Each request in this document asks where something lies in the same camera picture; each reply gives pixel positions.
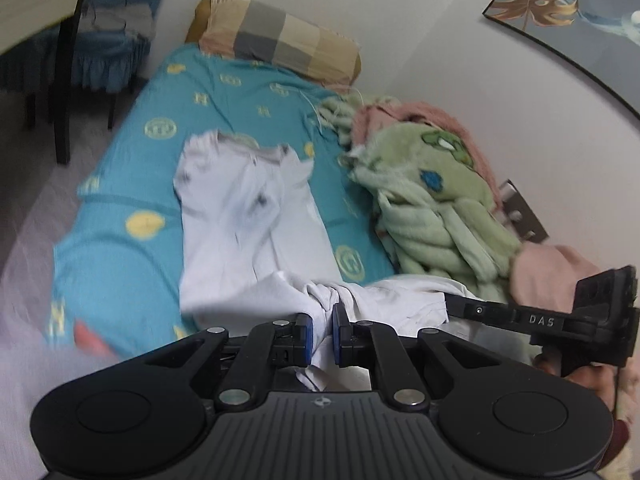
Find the person's right hand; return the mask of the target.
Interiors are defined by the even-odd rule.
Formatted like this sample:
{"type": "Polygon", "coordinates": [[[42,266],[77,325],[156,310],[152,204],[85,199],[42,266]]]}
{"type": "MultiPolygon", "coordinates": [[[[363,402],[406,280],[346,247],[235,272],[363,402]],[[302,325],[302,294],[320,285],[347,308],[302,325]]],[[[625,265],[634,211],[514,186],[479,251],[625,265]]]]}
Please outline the person's right hand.
{"type": "Polygon", "coordinates": [[[600,463],[600,469],[604,469],[623,453],[631,439],[631,429],[638,410],[638,366],[633,358],[628,359],[623,368],[591,363],[579,367],[564,379],[591,391],[613,416],[612,438],[600,463]]]}

